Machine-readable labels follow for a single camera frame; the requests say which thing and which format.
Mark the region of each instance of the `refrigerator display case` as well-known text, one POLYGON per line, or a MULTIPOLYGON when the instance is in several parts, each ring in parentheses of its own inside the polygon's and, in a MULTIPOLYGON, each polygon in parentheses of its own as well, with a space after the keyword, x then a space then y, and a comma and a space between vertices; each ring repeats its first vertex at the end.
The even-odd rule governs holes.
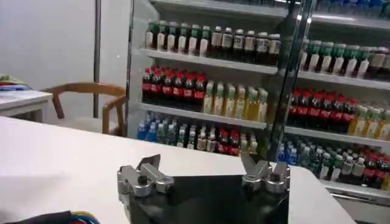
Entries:
POLYGON ((373 2, 132 1, 128 137, 304 166, 384 223, 390 21, 373 2))

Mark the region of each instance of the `shelf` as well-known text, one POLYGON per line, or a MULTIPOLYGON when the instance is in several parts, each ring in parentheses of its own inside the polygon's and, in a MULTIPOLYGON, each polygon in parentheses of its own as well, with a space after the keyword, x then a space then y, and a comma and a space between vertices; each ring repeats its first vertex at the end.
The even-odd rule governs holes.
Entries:
POLYGON ((349 85, 349 86, 358 86, 358 87, 365 87, 365 88, 372 88, 372 89, 390 90, 390 83, 389 82, 340 77, 337 75, 327 75, 327 74, 321 74, 321 73, 315 73, 315 72, 300 71, 298 74, 298 78, 311 79, 311 80, 317 80, 317 81, 329 82, 329 83, 340 83, 340 84, 345 84, 345 85, 349 85))
POLYGON ((321 139, 329 139, 329 140, 341 141, 341 142, 356 143, 362 145, 378 146, 381 147, 382 150, 387 150, 388 148, 390 148, 390 142, 388 141, 342 135, 342 134, 330 133, 325 131, 316 131, 316 130, 310 130, 305 128, 286 126, 285 133, 309 136, 309 137, 321 138, 321 139))
POLYGON ((246 120, 236 119, 232 117, 221 117, 217 115, 203 114, 199 112, 181 110, 181 109, 170 108, 170 107, 162 107, 162 106, 147 104, 147 103, 137 103, 136 107, 142 110, 150 110, 150 111, 164 113, 164 114, 189 117, 189 118, 199 119, 203 121, 213 121, 213 122, 219 122, 223 124, 237 125, 241 127, 264 129, 267 126, 267 124, 265 123, 260 123, 255 121, 246 121, 246 120))
POLYGON ((210 65, 215 67, 237 69, 237 70, 249 71, 249 72, 260 72, 268 75, 274 75, 277 71, 276 67, 270 67, 270 66, 253 65, 253 64, 242 63, 242 62, 182 55, 177 53, 169 53, 165 51, 156 51, 156 50, 149 50, 149 49, 140 49, 140 51, 142 54, 151 58, 162 58, 167 60, 190 62, 190 63, 200 64, 200 65, 210 65))
MULTIPOLYGON (((259 5, 244 5, 229 3, 224 1, 209 0, 151 0, 156 4, 181 5, 193 9, 212 10, 222 13, 239 13, 243 15, 268 16, 275 18, 284 18, 287 15, 287 9, 280 7, 267 7, 259 5)), ((352 15, 330 14, 314 12, 313 22, 338 24, 357 28, 368 29, 390 29, 390 21, 380 19, 359 18, 352 15)))

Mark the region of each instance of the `white desk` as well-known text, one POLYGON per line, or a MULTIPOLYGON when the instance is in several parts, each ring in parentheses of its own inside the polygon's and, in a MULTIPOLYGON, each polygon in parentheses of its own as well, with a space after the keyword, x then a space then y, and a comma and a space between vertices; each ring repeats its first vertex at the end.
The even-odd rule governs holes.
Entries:
MULTIPOLYGON (((116 171, 161 154, 167 175, 238 175, 238 157, 0 117, 0 223, 64 210, 128 223, 116 171)), ((289 223, 355 223, 310 171, 291 168, 289 223)))
POLYGON ((1 91, 0 116, 14 116, 17 114, 33 112, 34 120, 43 121, 43 108, 51 100, 51 93, 34 90, 1 91))

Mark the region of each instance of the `wooden chair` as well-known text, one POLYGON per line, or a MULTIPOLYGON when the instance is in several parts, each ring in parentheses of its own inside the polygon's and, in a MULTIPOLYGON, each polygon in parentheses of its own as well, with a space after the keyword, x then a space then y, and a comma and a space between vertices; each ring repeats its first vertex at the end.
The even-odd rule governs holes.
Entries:
POLYGON ((53 94, 55 112, 57 112, 57 117, 60 119, 57 124, 58 126, 110 135, 122 135, 124 129, 122 105, 126 102, 126 91, 124 88, 112 84, 77 82, 44 89, 43 91, 53 94), (103 106, 102 119, 96 119, 93 117, 66 119, 59 98, 59 95, 64 92, 99 93, 116 96, 116 98, 103 106), (110 121, 110 110, 114 107, 116 108, 116 114, 118 117, 117 124, 110 121))

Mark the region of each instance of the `water bottle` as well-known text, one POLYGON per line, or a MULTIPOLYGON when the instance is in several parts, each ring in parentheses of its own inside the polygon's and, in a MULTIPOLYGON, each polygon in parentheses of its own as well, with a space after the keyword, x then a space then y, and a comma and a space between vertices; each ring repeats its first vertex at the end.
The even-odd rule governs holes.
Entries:
POLYGON ((145 123, 143 121, 140 122, 138 125, 138 131, 136 134, 136 138, 139 140, 145 140, 146 137, 146 128, 145 128, 145 123))

